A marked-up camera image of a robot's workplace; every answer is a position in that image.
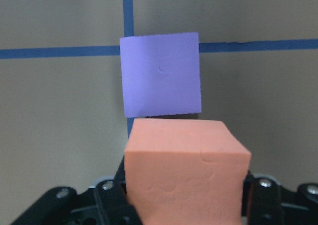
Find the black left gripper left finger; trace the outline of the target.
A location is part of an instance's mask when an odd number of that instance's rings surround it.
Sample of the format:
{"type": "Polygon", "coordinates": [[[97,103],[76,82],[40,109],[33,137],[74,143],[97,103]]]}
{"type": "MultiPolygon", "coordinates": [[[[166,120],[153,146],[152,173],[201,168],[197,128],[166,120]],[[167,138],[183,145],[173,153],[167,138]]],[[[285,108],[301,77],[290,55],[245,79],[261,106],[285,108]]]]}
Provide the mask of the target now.
{"type": "Polygon", "coordinates": [[[113,177],[96,184],[93,194],[102,225],[142,224],[135,207],[127,199],[124,160],[113,177]]]}

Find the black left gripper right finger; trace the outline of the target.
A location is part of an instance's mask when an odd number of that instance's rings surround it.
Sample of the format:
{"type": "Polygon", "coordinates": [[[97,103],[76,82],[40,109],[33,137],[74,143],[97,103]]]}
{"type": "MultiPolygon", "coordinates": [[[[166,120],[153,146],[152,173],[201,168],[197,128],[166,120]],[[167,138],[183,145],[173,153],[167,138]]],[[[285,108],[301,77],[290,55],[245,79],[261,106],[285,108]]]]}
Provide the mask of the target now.
{"type": "Polygon", "coordinates": [[[281,189],[276,178],[248,172],[243,182],[241,217],[244,225],[281,225],[281,189]]]}

